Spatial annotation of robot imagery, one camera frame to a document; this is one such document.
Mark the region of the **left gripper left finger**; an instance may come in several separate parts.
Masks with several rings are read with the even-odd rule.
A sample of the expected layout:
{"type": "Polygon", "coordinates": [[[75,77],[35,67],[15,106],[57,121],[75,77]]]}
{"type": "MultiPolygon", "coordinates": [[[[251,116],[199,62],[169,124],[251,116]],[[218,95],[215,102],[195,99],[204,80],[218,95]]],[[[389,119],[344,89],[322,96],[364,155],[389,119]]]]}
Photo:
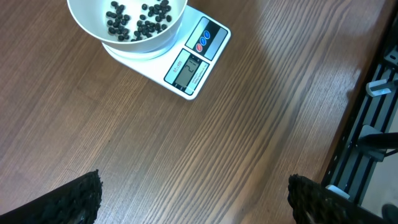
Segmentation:
{"type": "Polygon", "coordinates": [[[1,215],[1,223],[93,224],[102,201],[103,183],[99,171],[79,178],[1,215]]]}

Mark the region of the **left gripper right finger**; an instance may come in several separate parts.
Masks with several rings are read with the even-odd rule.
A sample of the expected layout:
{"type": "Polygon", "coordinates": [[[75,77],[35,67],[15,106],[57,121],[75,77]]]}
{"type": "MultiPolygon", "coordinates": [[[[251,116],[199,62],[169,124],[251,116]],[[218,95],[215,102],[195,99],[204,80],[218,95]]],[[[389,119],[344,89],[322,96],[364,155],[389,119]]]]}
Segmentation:
{"type": "Polygon", "coordinates": [[[298,224],[367,224],[386,221],[298,174],[289,177],[288,203],[298,224]]]}

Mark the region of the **black beans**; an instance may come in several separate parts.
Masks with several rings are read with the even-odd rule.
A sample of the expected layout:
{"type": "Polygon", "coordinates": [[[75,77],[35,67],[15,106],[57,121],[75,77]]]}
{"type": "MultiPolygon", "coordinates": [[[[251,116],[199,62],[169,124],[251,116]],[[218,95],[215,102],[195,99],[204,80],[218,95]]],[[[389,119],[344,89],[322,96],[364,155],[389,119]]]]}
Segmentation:
{"type": "Polygon", "coordinates": [[[157,4],[141,5],[141,14],[137,21],[133,21],[133,17],[124,11],[126,6],[111,1],[112,11],[106,11],[106,27],[108,34],[115,36],[118,42],[137,42],[149,39],[156,34],[160,34],[172,22],[170,14],[172,7],[169,1],[162,0],[157,4]]]}

